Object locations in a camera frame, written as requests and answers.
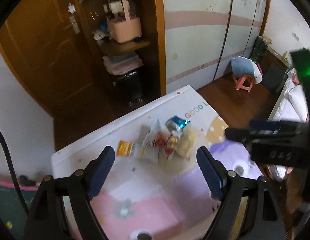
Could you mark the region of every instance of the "pink stool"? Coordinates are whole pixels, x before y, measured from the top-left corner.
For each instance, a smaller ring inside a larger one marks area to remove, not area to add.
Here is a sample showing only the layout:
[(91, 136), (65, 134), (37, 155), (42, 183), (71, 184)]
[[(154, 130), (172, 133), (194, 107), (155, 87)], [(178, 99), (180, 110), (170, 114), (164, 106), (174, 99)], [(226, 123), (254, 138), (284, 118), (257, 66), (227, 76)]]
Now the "pink stool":
[[(254, 77), (250, 76), (250, 75), (243, 75), (241, 76), (238, 80), (236, 79), (236, 77), (234, 76), (233, 74), (233, 79), (234, 79), (234, 82), (236, 84), (236, 90), (240, 90), (240, 89), (245, 89), (245, 90), (248, 90), (248, 92), (250, 92), (252, 86), (253, 86), (253, 82), (254, 82)], [(245, 80), (248, 81), (248, 83), (250, 83), (250, 86), (249, 87), (245, 87), (243, 84), (245, 82)]]

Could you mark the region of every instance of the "wooden door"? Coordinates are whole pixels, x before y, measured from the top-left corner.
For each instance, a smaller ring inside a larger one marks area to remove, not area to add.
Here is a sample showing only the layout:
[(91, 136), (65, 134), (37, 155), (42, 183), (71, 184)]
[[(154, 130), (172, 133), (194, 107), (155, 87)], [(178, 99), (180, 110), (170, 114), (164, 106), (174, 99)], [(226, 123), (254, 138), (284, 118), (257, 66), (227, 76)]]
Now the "wooden door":
[(70, 25), (69, 3), (22, 0), (0, 30), (0, 49), (12, 72), (52, 115), (93, 83), (94, 61), (80, 26), (76, 34)]

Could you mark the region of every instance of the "blue gripper pad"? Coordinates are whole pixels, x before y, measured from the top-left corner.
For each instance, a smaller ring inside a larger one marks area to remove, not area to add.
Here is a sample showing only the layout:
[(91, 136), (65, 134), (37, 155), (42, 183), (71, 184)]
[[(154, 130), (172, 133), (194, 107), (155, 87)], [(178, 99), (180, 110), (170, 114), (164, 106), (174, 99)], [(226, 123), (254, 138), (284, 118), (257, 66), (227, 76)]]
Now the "blue gripper pad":
[(110, 146), (106, 146), (102, 153), (99, 155), (99, 157), (96, 160), (91, 161), (87, 165), (87, 168), (92, 171), (92, 173), (88, 172), (89, 178), (87, 182), (88, 190), (86, 192), (86, 196), (89, 201), (91, 201), (92, 198), (97, 196), (101, 191), (106, 177), (111, 170), (111, 167), (113, 166), (114, 161), (114, 149)]
[(224, 198), (222, 188), (225, 185), (223, 179), (218, 175), (218, 171), (214, 167), (215, 162), (216, 160), (212, 157), (206, 147), (200, 147), (197, 150), (197, 163), (207, 182), (211, 195), (221, 201)]

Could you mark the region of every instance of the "black cable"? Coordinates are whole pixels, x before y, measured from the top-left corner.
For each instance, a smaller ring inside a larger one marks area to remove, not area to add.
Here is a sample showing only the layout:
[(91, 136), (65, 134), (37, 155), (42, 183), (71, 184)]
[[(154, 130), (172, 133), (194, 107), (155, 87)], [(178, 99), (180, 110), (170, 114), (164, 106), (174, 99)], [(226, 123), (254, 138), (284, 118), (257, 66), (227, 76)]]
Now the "black cable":
[(21, 203), (25, 213), (28, 214), (28, 212), (29, 212), (28, 206), (27, 206), (27, 204), (25, 202), (25, 199), (24, 199), (23, 194), (21, 192), (21, 189), (19, 187), (19, 184), (18, 184), (18, 181), (17, 181), (17, 178), (16, 178), (16, 174), (15, 174), (15, 170), (14, 170), (14, 167), (13, 167), (11, 155), (9, 153), (8, 146), (6, 144), (4, 136), (2, 135), (1, 132), (0, 132), (0, 145), (3, 148), (4, 154), (5, 154), (5, 158), (6, 158), (6, 161), (7, 161), (7, 165), (8, 165), (8, 169), (9, 169), (9, 173), (11, 174), (11, 178), (12, 178), (12, 181), (13, 181), (14, 188), (16, 190), (17, 196), (19, 198), (19, 201), (20, 201), (20, 203)]

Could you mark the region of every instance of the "blue cloth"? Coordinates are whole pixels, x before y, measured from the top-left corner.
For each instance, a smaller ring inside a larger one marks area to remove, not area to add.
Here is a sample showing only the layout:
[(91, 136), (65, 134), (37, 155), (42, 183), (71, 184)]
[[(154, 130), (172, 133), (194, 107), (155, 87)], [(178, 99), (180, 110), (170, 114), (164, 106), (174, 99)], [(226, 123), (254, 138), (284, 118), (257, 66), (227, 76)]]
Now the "blue cloth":
[(241, 77), (243, 75), (255, 76), (255, 71), (252, 63), (249, 59), (244, 57), (236, 57), (231, 60), (232, 71), (235, 77)]

